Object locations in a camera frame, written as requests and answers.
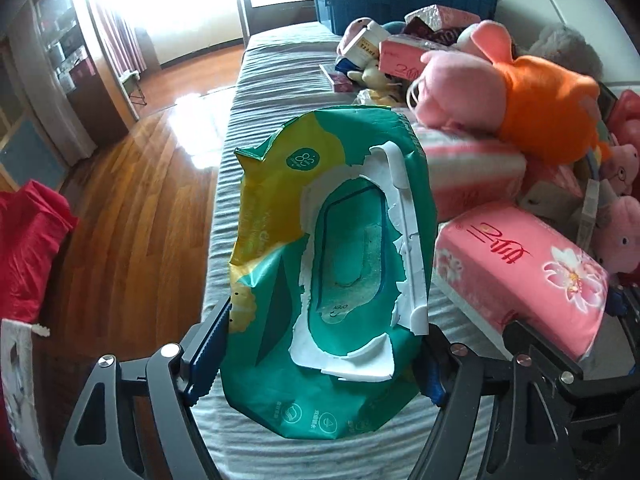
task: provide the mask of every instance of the wooden floor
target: wooden floor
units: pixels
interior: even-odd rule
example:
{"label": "wooden floor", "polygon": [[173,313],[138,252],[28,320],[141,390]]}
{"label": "wooden floor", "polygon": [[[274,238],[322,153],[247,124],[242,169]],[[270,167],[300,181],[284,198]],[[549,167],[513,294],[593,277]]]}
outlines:
{"label": "wooden floor", "polygon": [[140,117],[174,106],[187,94],[207,92],[236,84],[244,46],[232,46],[178,63],[149,76],[143,74],[140,86],[146,106],[134,105]]}
{"label": "wooden floor", "polygon": [[80,221],[47,287],[40,322],[51,336],[34,345],[53,454],[96,358],[151,355],[200,320],[233,94],[143,118],[63,186]]}

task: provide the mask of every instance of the gray striped fabric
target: gray striped fabric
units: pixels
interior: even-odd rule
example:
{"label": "gray striped fabric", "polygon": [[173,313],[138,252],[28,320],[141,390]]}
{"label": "gray striped fabric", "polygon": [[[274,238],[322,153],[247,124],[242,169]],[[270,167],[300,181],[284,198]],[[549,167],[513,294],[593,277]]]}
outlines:
{"label": "gray striped fabric", "polygon": [[[331,92],[318,65],[335,60],[339,38],[319,23],[272,30],[252,37],[244,54],[222,155],[209,247],[203,318],[229,294],[228,261],[238,228],[239,181],[233,150],[255,146],[282,123],[316,108],[349,104],[352,94]],[[430,321],[450,341],[480,355],[500,358],[489,340],[431,286]],[[483,399],[476,434],[461,478],[476,477],[486,441],[492,400]],[[233,410],[220,378],[199,400],[193,416],[220,473],[233,480],[393,479],[408,477],[438,413],[416,397],[374,433],[337,441],[288,440]]]}

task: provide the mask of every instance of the pink curtain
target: pink curtain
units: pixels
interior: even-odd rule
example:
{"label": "pink curtain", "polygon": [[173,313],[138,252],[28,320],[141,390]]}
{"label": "pink curtain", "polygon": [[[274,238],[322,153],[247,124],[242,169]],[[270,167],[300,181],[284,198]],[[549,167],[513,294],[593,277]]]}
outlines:
{"label": "pink curtain", "polygon": [[129,23],[111,9],[99,4],[96,9],[98,32],[116,74],[121,76],[127,69],[139,72],[146,70],[138,38]]}

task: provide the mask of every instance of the wet wipes package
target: wet wipes package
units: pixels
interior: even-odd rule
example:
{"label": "wet wipes package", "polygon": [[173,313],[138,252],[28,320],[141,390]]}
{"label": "wet wipes package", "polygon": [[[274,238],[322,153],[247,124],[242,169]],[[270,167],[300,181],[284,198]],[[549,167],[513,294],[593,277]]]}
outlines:
{"label": "wet wipes package", "polygon": [[417,393],[436,235],[424,152],[404,116],[304,114],[244,169],[222,383],[287,438],[373,431]]}

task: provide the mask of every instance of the metal screw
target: metal screw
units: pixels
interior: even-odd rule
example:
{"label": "metal screw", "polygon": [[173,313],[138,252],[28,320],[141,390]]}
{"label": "metal screw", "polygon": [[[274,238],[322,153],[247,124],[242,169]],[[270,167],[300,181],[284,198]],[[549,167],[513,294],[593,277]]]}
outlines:
{"label": "metal screw", "polygon": [[531,357],[529,357],[526,354],[518,354],[516,356],[516,362],[520,365],[520,366],[526,366],[526,367],[530,367],[531,366]]}
{"label": "metal screw", "polygon": [[174,357],[178,355],[180,351],[180,345],[176,343],[167,343],[160,349],[162,357]]}
{"label": "metal screw", "polygon": [[574,375],[571,372],[562,372],[560,380],[564,384],[572,384],[574,382]]}
{"label": "metal screw", "polygon": [[469,348],[464,346],[462,343],[453,343],[453,345],[451,345],[451,353],[458,357],[464,357],[469,353]]}
{"label": "metal screw", "polygon": [[100,368],[109,368],[116,361],[116,357],[111,354],[103,355],[98,359],[98,366]]}

